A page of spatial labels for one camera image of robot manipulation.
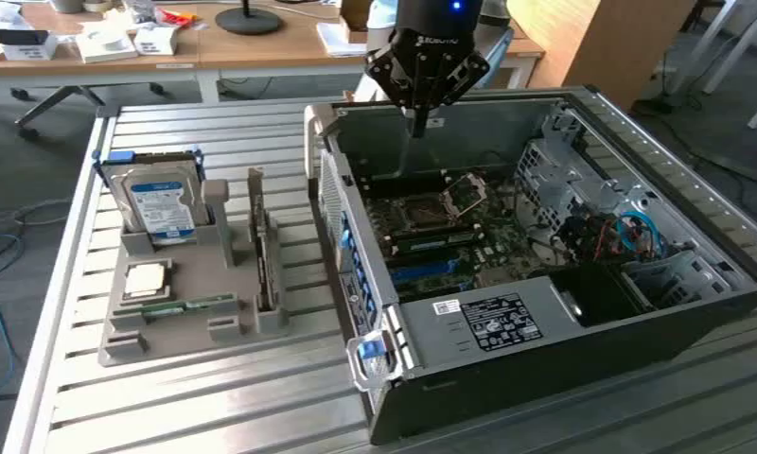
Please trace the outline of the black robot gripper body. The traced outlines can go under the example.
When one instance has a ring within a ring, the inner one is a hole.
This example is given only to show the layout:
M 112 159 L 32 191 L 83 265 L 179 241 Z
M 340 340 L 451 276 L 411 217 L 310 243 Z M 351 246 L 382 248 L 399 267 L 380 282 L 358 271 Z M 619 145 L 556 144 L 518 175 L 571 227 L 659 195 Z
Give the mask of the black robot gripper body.
M 475 28 L 482 10 L 480 1 L 398 3 L 396 26 L 390 44 L 415 79 L 416 96 L 420 96 L 420 55 L 459 56 L 478 51 Z

